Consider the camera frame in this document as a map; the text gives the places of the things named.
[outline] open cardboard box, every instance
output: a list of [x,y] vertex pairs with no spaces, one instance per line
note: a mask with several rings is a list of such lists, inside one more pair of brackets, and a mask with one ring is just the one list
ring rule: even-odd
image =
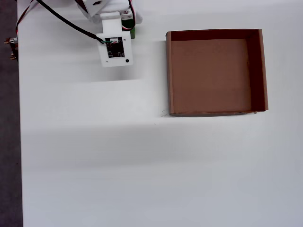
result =
[[166,45],[170,114],[268,110],[262,30],[168,32]]

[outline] black cable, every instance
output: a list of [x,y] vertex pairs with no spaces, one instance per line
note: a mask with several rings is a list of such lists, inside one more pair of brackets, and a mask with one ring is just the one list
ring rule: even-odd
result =
[[71,21],[68,21],[67,19],[65,19],[64,17],[62,17],[60,14],[58,14],[57,12],[55,12],[52,8],[50,8],[48,5],[46,5],[42,0],[36,0],[37,2],[39,2],[44,8],[46,8],[48,11],[50,11],[52,14],[54,14],[57,18],[59,18],[61,21],[63,21],[64,23],[68,24],[69,26],[71,26],[72,28],[76,29],[77,31],[87,35],[90,38],[93,39],[97,39],[100,43],[107,43],[106,41],[104,41],[103,39],[97,37],[95,34],[92,34],[91,32],[88,32],[78,26],[76,26],[75,24],[73,24]]

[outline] circuit board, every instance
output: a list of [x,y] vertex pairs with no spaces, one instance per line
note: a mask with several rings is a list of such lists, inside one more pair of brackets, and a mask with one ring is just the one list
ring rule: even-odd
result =
[[107,53],[109,58],[124,57],[123,41],[122,37],[106,38]]

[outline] cardboard box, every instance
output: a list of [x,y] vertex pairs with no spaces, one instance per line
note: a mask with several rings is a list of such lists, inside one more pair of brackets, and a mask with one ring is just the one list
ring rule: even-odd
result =
[[268,110],[262,30],[167,32],[169,113]]

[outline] white bracket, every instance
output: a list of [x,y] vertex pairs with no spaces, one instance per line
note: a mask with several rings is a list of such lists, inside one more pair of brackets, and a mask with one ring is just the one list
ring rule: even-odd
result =
[[133,64],[131,35],[122,31],[121,15],[119,12],[101,13],[103,33],[96,34],[104,41],[113,43],[101,44],[98,49],[103,67],[125,66]]

